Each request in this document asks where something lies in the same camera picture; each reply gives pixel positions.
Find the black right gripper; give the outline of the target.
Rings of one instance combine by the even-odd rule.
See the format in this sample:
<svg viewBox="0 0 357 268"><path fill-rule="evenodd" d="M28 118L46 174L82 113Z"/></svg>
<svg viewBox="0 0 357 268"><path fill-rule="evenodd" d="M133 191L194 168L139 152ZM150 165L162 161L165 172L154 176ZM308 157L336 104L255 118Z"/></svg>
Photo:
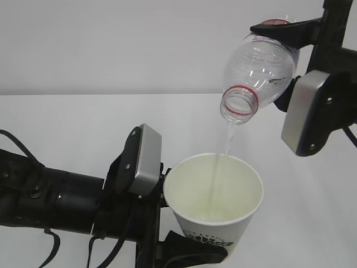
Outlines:
<svg viewBox="0 0 357 268"><path fill-rule="evenodd" d="M307 73L318 70L330 74L313 105L303 140L303 157L318 153L329 135L339 129L356 144L349 128L356 124L356 51L342 46L351 6L352 1L325 1L322 18L279 25L264 22L250 27L257 35L295 49L314 45ZM293 78L274 101L280 111L287 112L300 77Z"/></svg>

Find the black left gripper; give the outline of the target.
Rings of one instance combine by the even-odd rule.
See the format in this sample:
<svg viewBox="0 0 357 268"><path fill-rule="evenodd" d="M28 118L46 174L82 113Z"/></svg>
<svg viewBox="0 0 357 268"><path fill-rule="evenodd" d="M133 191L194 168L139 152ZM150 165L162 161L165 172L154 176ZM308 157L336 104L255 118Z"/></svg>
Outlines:
<svg viewBox="0 0 357 268"><path fill-rule="evenodd" d="M92 240L110 237L117 239L117 243L100 267L111 264L126 240L135 241L139 245L151 238L156 240L160 206L168 207L163 186L171 168L162 174L162 162L158 183L148 196L129 192L134 180L140 137L141 130L137 126L131 130L122 153L112 162L107 173ZM223 247L201 243L169 231L165 240L158 244L157 266L182 268L219 264L227 256L228 252Z"/></svg>

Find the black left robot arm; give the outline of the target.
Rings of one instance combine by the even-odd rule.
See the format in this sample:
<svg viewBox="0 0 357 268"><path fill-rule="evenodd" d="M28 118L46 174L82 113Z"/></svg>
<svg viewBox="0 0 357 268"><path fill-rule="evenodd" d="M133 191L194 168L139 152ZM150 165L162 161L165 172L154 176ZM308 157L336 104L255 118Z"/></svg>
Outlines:
<svg viewBox="0 0 357 268"><path fill-rule="evenodd" d="M136 267L190 267L221 263L228 255L221 246L169 232L160 241L160 214L166 207L161 161L162 137L146 124L128 135L122 153L104 179L51 169L40 163L8 131L21 154L1 151L1 225L42 229L54 239L46 259L60 247L58 230L115 238L102 262L107 267L125 241L136 243Z"/></svg>

